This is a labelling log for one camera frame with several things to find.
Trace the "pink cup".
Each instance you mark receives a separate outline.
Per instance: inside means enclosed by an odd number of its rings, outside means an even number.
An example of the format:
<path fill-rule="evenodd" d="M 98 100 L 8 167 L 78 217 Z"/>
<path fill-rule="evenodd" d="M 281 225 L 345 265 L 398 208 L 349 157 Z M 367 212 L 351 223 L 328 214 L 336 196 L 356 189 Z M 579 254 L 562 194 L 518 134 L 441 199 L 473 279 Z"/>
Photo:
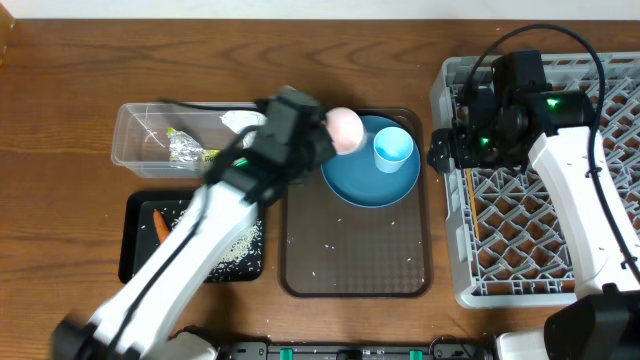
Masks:
<path fill-rule="evenodd" d="M 355 111 L 338 107 L 326 113 L 326 129 L 339 156 L 359 151 L 366 143 L 366 130 Z"/>

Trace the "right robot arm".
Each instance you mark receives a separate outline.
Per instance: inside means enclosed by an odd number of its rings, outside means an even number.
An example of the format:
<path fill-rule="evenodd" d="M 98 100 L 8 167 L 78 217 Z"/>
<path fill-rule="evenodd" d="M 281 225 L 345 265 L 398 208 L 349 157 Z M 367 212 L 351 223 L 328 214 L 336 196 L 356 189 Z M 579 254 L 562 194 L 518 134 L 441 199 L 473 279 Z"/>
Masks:
<path fill-rule="evenodd" d="M 541 329 L 497 337 L 497 358 L 638 358 L 639 239 L 606 168 L 602 138 L 589 126 L 588 97 L 547 83 L 482 88 L 460 128 L 444 86 L 433 86 L 431 104 L 429 165 L 439 173 L 531 165 L 568 245 L 576 302 Z"/>

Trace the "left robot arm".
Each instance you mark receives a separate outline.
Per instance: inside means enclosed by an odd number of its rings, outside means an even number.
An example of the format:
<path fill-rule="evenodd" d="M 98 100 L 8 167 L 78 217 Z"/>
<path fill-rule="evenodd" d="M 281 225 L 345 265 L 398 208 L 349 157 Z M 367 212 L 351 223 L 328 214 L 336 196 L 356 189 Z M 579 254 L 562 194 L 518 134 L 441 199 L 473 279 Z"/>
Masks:
<path fill-rule="evenodd" d="M 66 318 L 51 336 L 55 359 L 145 359 L 169 333 L 219 258 L 290 182 L 335 156 L 326 111 L 292 87 L 258 104 L 266 121 L 243 129 L 203 175 L 181 222 L 90 320 Z"/>

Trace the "foil snack wrapper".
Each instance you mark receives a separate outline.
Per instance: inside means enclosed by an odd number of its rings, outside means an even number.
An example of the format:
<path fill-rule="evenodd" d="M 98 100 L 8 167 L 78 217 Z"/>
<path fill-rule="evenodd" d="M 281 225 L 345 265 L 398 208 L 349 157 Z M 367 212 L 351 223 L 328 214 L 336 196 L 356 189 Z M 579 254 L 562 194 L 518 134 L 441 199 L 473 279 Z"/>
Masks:
<path fill-rule="evenodd" d="M 205 149 L 192 136 L 172 127 L 167 130 L 167 137 L 169 139 L 169 160 L 172 162 L 211 162 L 220 153 L 216 149 Z"/>

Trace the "white paper napkin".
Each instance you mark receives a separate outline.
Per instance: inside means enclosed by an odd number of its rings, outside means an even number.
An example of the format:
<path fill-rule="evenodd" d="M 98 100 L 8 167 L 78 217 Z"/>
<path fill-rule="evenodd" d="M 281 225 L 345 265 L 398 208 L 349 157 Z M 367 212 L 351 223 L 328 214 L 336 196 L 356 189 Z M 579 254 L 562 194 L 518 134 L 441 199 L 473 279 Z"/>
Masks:
<path fill-rule="evenodd" d="M 267 118 L 256 111 L 232 110 L 220 115 L 220 120 L 224 126 L 235 133 L 231 137 L 234 140 L 245 128 L 250 126 L 262 126 Z"/>

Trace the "light blue cup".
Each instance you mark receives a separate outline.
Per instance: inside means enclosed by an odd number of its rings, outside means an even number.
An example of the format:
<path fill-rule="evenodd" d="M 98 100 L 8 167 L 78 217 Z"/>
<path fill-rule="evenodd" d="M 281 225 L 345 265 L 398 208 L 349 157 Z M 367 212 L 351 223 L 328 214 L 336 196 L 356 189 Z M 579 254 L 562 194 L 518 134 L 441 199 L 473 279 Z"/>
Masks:
<path fill-rule="evenodd" d="M 398 171 L 412 155 L 414 141 L 411 135 L 400 127 L 386 127 L 374 137 L 374 163 L 383 173 Z"/>

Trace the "dark blue plate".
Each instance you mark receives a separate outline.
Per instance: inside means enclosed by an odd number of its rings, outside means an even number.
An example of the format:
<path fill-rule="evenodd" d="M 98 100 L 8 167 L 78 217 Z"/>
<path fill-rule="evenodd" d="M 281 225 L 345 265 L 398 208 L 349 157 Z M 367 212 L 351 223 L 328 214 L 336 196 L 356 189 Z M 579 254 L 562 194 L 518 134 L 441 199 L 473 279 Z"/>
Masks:
<path fill-rule="evenodd" d="M 361 119 L 366 131 L 364 146 L 332 158 L 322 166 L 322 174 L 331 190 L 344 201 L 365 208 L 386 207 L 407 196 L 417 183 L 420 152 L 411 138 L 412 153 L 399 169 L 394 173 L 380 171 L 374 160 L 374 138 L 381 130 L 402 126 L 382 116 L 366 115 Z"/>

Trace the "wooden chopstick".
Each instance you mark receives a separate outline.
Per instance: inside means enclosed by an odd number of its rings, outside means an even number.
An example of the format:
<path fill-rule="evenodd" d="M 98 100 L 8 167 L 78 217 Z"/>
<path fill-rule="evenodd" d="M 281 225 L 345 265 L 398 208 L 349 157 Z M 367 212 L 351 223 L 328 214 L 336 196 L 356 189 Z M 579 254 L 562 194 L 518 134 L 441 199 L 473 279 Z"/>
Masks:
<path fill-rule="evenodd" d="M 475 191 L 473 186 L 471 169 L 465 169 L 465 174 L 466 174 L 466 180 L 467 180 L 468 191 L 469 191 L 469 203 L 470 203 L 471 215 L 473 219 L 475 240 L 479 241 L 480 236 L 479 236 L 479 227 L 478 227 L 478 217 L 477 217 L 477 211 L 476 211 Z"/>

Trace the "orange carrot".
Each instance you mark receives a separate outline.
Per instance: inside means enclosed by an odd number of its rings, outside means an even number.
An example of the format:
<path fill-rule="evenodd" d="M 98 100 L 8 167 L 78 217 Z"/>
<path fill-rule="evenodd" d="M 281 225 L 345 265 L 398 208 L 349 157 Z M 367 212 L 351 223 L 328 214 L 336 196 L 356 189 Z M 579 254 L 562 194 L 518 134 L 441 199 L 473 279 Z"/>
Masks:
<path fill-rule="evenodd" d="M 164 217 L 158 210 L 153 211 L 153 222 L 158 241 L 160 244 L 163 244 L 170 234 L 170 229 L 164 220 Z"/>

